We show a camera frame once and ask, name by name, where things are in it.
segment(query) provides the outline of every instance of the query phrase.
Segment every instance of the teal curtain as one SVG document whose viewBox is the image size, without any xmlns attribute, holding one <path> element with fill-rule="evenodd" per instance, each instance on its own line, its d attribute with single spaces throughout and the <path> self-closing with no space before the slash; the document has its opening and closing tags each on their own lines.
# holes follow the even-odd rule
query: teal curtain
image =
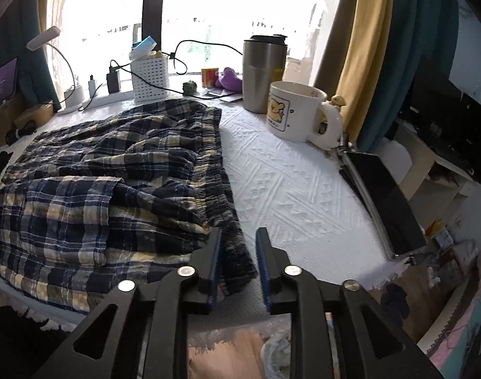
<svg viewBox="0 0 481 379">
<path fill-rule="evenodd" d="M 393 0 L 388 45 L 358 148 L 367 152 L 384 137 L 425 56 L 449 75 L 458 39 L 458 0 Z"/>
<path fill-rule="evenodd" d="M 38 0 L 13 0 L 0 18 L 0 67 L 19 58 L 17 89 L 28 107 L 48 100 L 58 103 L 43 48 L 26 49 L 40 32 Z"/>
</svg>

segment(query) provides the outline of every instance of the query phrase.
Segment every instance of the white textured bedspread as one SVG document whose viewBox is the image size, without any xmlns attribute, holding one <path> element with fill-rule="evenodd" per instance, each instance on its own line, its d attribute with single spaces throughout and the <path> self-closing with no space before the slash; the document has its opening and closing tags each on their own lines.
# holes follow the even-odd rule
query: white textured bedspread
<svg viewBox="0 0 481 379">
<path fill-rule="evenodd" d="M 292 143 L 275 137 L 265 129 L 262 116 L 245 111 L 238 103 L 224 105 L 220 101 L 209 101 L 207 104 L 223 110 L 224 166 L 240 225 L 254 259 L 255 231 L 264 226 L 272 245 L 286 250 L 292 263 L 320 280 L 341 283 L 352 278 L 370 289 L 403 272 L 403 264 L 387 259 L 369 215 L 339 175 L 333 160 L 309 143 Z M 133 106 L 132 101 L 125 101 L 55 116 L 39 132 L 105 119 Z M 14 152 L 10 163 L 21 155 L 35 135 L 6 149 Z M 83 315 L 23 297 L 1 279 L 0 288 L 59 323 L 78 323 L 83 318 Z M 220 328 L 266 317 L 260 282 L 255 280 L 243 292 L 218 303 L 212 316 L 191 318 L 190 327 Z"/>
</svg>

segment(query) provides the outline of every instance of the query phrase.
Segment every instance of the charger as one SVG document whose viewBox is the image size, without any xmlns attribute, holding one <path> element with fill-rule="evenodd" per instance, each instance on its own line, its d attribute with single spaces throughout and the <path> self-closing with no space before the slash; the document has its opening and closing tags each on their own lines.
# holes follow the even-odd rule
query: charger
<svg viewBox="0 0 481 379">
<path fill-rule="evenodd" d="M 121 91 L 119 70 L 114 70 L 114 67 L 109 67 L 109 73 L 107 74 L 107 90 L 109 94 L 114 94 Z"/>
</svg>

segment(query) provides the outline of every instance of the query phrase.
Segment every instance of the small green figurine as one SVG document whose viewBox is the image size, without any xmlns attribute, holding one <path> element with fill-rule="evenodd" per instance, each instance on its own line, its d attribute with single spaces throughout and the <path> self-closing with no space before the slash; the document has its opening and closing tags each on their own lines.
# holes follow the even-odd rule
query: small green figurine
<svg viewBox="0 0 481 379">
<path fill-rule="evenodd" d="M 184 95 L 193 95 L 196 92 L 196 82 L 188 81 L 182 85 L 182 92 Z"/>
</svg>

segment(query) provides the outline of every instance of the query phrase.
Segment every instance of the metal screw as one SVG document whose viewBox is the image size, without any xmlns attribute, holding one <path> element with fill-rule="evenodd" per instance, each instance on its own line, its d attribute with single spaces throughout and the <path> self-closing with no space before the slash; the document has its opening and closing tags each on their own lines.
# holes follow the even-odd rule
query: metal screw
<svg viewBox="0 0 481 379">
<path fill-rule="evenodd" d="M 181 266 L 178 270 L 177 273 L 181 276 L 191 276 L 195 273 L 195 268 L 192 266 Z"/>
<path fill-rule="evenodd" d="M 129 292 L 135 288 L 135 282 L 132 280 L 123 280 L 117 284 L 117 289 L 123 292 Z"/>
<path fill-rule="evenodd" d="M 360 289 L 360 284 L 355 280 L 347 280 L 344 282 L 344 288 L 346 288 L 348 291 L 355 292 Z"/>
<path fill-rule="evenodd" d="M 297 276 L 297 275 L 300 275 L 300 273 L 302 273 L 302 268 L 300 268 L 297 265 L 289 265 L 286 268 L 284 268 L 284 272 L 291 276 Z"/>
</svg>

